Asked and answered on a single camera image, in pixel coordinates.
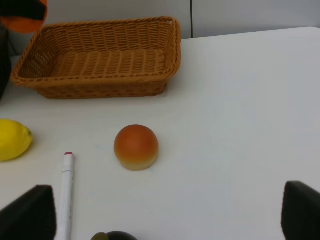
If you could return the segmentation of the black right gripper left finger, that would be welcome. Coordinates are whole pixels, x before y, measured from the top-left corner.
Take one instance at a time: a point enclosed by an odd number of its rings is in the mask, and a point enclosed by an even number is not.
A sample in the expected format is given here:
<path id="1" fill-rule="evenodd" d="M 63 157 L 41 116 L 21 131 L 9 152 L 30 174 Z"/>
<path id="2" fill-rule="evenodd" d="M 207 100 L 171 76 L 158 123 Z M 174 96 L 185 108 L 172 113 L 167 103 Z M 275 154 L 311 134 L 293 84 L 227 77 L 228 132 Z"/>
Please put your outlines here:
<path id="1" fill-rule="evenodd" d="M 57 214 L 53 188 L 37 185 L 0 211 L 2 240 L 53 240 Z"/>

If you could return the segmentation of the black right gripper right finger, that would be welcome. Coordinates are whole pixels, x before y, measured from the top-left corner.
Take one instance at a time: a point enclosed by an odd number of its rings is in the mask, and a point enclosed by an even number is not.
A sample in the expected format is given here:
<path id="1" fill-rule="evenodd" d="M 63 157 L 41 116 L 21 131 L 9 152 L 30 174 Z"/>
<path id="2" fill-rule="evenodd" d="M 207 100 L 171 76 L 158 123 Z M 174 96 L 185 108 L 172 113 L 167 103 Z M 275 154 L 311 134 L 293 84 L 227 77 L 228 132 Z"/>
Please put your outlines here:
<path id="1" fill-rule="evenodd" d="M 320 239 L 320 193 L 301 181 L 284 187 L 281 228 L 286 240 Z"/>

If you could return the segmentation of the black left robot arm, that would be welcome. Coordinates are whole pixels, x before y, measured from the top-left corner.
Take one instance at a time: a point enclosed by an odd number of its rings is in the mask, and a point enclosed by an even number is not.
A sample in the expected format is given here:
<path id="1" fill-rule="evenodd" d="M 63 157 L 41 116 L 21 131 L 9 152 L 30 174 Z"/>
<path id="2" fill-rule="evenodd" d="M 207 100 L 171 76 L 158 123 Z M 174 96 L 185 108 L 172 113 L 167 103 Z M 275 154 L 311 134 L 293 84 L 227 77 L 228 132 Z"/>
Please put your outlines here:
<path id="1" fill-rule="evenodd" d="M 0 98 L 3 98 L 12 71 L 9 30 L 0 23 Z"/>

